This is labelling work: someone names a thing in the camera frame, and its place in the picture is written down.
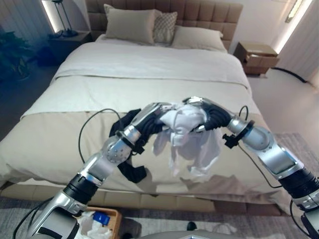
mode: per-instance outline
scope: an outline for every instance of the floor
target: floor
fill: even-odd
[[[0,82],[0,140],[48,87],[56,70],[33,64],[28,79]],[[299,132],[319,156],[319,91],[278,70],[248,79],[254,101],[271,131]]]
[[[319,157],[319,91],[278,70],[248,77],[253,99],[272,132],[298,132]]]
[[[21,115],[45,91],[57,66],[37,67],[31,63],[30,76],[22,81],[0,82],[0,140],[19,122]]]

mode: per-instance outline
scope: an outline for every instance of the drawer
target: drawer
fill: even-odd
[[[279,58],[272,56],[247,55],[245,65],[248,67],[274,67],[279,61]]]

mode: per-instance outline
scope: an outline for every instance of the robotic arm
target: robotic arm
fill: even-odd
[[[262,127],[254,127],[218,104],[199,97],[183,101],[201,107],[207,121],[195,132],[227,127],[233,135],[224,135],[230,148],[243,140],[245,146],[258,155],[267,170],[291,194],[294,203],[305,213],[302,221],[313,239],[319,238],[319,180],[287,149],[278,145],[273,135]],[[72,239],[79,225],[73,216],[80,215],[87,203],[117,165],[130,156],[132,150],[142,153],[150,135],[162,130],[159,118],[172,109],[169,103],[153,103],[140,111],[131,124],[118,131],[93,154],[84,167],[55,195],[28,230],[27,238],[47,235],[54,239]]]

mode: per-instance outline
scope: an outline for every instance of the upholstered headboard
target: upholstered headboard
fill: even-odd
[[[118,9],[177,11],[177,25],[219,30],[224,35],[222,40],[227,49],[243,8],[241,4],[212,0],[86,0],[93,39],[106,31],[105,3]]]

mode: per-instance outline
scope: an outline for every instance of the led light strip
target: led light strip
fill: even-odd
[[[295,6],[297,5],[297,2],[300,1],[302,4],[298,6],[296,10],[294,10]],[[292,8],[291,12],[289,13],[288,17],[294,10],[294,18],[291,19],[289,23],[289,27],[282,36],[281,40],[277,43],[277,45],[274,47],[274,50],[279,54],[281,50],[284,48],[285,44],[289,40],[290,36],[293,34],[294,30],[296,29],[298,23],[301,21],[302,17],[305,15],[306,11],[308,10],[310,4],[313,0],[297,0],[294,7]]]
[[[51,23],[51,26],[53,28],[53,31],[54,32],[58,32],[59,31],[59,27],[58,27],[58,24],[56,23],[55,19],[54,19],[54,15],[52,14],[51,10],[50,10],[50,1],[47,1],[47,0],[42,0],[42,5],[45,9],[45,12],[46,12],[46,15],[48,16],[49,20],[50,20],[50,23]]]

